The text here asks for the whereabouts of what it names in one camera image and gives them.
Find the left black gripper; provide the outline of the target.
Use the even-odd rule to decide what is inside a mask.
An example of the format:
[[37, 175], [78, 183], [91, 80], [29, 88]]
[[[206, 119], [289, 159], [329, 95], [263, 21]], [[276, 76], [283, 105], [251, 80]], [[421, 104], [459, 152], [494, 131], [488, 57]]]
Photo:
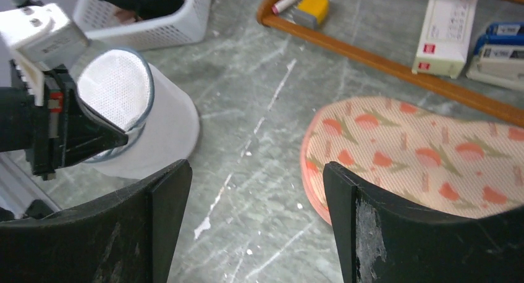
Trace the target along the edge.
[[24, 151], [33, 175], [51, 180], [57, 169], [128, 143], [122, 129], [81, 99], [65, 66], [44, 73], [42, 106], [19, 65], [11, 60], [9, 67], [8, 151]]

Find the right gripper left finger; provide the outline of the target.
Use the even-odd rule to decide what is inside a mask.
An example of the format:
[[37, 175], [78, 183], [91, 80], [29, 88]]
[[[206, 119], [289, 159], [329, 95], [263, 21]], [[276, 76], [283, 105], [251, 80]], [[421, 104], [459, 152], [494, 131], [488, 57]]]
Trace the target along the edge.
[[43, 219], [1, 223], [2, 282], [166, 282], [192, 182], [187, 160]]

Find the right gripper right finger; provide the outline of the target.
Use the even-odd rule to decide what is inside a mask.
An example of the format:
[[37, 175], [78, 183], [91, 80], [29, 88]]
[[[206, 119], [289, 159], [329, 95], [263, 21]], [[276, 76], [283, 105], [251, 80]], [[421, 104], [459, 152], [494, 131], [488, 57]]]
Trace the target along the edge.
[[345, 282], [522, 282], [523, 208], [481, 219], [416, 204], [336, 162], [324, 191]]

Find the white mesh laundry bag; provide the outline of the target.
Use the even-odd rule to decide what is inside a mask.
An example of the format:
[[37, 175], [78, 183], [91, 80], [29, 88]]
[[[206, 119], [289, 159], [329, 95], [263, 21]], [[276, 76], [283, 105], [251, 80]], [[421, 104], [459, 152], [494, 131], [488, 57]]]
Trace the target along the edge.
[[142, 55], [111, 49], [74, 73], [80, 99], [129, 137], [84, 163], [103, 174], [143, 179], [194, 150], [200, 121], [186, 92]]

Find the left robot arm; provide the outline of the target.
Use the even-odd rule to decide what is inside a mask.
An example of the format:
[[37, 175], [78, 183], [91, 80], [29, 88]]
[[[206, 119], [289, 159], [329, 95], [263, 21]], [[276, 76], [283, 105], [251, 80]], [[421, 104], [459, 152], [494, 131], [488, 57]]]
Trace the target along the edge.
[[32, 174], [53, 178], [104, 151], [124, 146], [128, 135], [86, 103], [65, 66], [44, 73], [42, 106], [10, 62], [11, 86], [1, 88], [1, 151], [23, 150]]

